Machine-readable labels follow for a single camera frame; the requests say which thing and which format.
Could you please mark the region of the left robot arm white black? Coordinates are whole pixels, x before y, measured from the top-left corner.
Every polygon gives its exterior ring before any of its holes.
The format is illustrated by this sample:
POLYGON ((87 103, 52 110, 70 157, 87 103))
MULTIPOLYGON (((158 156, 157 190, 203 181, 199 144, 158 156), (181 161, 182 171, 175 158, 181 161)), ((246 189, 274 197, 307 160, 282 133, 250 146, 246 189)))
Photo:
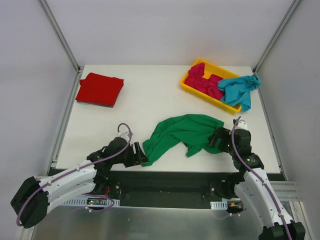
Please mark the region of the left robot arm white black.
POLYGON ((104 180, 114 165, 129 168, 148 162, 138 142, 130 143, 116 137, 74 167, 42 179, 31 176, 21 184, 10 202, 17 215, 16 224, 31 228, 67 200, 92 192, 102 194, 106 188, 104 180))

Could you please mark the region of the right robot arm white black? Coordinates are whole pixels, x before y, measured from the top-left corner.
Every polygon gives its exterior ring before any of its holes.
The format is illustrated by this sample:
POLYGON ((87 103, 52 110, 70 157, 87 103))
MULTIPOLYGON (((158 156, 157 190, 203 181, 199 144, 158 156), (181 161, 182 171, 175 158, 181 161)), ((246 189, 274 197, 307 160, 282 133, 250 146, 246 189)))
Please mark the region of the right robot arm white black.
POLYGON ((257 218, 260 240, 303 240, 306 229, 296 222, 281 204, 259 156, 252 152, 251 133, 234 126, 218 127, 208 138, 209 146, 230 154, 237 177, 228 177, 214 188, 221 198, 238 197, 247 211, 257 218))

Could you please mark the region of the green t shirt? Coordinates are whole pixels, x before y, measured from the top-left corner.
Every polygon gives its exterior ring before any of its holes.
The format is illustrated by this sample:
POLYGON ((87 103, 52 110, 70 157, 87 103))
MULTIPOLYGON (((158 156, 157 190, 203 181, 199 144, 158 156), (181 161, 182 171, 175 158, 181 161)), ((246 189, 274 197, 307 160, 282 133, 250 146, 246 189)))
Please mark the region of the green t shirt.
POLYGON ((179 143, 183 143, 187 148, 185 155, 188 158, 201 150, 210 154, 221 153, 217 147, 209 146, 209 138, 224 124, 223 121, 204 114, 185 114, 159 122, 149 139, 142 143, 148 158, 148 163, 143 163, 142 166, 151 166, 179 143))

